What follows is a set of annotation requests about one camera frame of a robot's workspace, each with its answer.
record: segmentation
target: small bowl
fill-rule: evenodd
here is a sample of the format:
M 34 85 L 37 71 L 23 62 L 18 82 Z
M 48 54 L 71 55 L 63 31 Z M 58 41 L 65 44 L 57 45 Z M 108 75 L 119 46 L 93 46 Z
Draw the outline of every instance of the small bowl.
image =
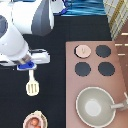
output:
M 116 110 L 111 109 L 113 98 L 99 87 L 82 90 L 76 100 L 76 110 L 80 119 L 94 128 L 108 126 L 114 119 Z
M 37 118 L 39 120 L 38 126 L 41 126 L 41 128 L 47 128 L 48 123 L 46 117 L 40 113 L 32 113 L 26 117 L 23 123 L 23 128 L 35 128 L 33 125 L 31 125 L 31 121 L 33 118 Z

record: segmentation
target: white bowl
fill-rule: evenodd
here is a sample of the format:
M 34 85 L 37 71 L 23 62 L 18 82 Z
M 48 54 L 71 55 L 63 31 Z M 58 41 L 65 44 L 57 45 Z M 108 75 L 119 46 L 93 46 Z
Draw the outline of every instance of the white bowl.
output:
M 76 100 L 76 110 L 80 119 L 94 128 L 108 126 L 114 119 L 116 109 L 111 109 L 113 98 L 99 87 L 82 90 Z

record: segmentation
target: black burner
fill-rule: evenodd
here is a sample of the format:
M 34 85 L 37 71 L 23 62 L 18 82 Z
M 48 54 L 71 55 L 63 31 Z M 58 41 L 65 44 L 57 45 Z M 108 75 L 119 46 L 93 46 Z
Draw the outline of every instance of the black burner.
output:
M 75 66 L 75 72 L 79 76 L 87 76 L 91 71 L 91 68 L 86 62 L 79 62 Z
M 99 45 L 96 48 L 96 54 L 100 57 L 108 57 L 111 55 L 111 49 L 106 45 Z
M 112 76 L 115 72 L 114 66 L 109 62 L 100 63 L 98 70 L 103 76 Z

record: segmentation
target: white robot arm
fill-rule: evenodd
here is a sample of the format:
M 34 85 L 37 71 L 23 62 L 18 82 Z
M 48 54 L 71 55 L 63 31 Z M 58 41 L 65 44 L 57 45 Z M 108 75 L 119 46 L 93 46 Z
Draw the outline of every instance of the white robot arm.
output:
M 23 34 L 45 36 L 54 26 L 51 0 L 0 3 L 0 64 L 29 70 L 50 62 L 43 49 L 29 51 Z

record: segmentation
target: black surface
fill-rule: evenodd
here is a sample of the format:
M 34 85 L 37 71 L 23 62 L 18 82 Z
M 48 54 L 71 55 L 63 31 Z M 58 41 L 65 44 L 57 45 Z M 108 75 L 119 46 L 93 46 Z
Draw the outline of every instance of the black surface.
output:
M 79 76 L 88 76 L 91 71 L 91 68 L 86 62 L 79 62 L 75 66 L 75 72 Z
M 23 128 L 26 116 L 41 110 L 48 119 L 48 128 L 66 128 L 65 42 L 111 40 L 107 16 L 57 16 L 49 35 L 24 35 L 24 38 L 31 49 L 47 50 L 51 62 L 38 65 L 35 71 L 40 83 L 40 93 L 35 97 L 26 94 L 28 72 L 0 70 L 0 127 Z
M 112 76 L 115 73 L 115 68 L 110 62 L 100 63 L 98 70 L 103 76 Z
M 99 45 L 96 48 L 96 54 L 102 58 L 106 58 L 111 55 L 111 49 L 106 45 Z

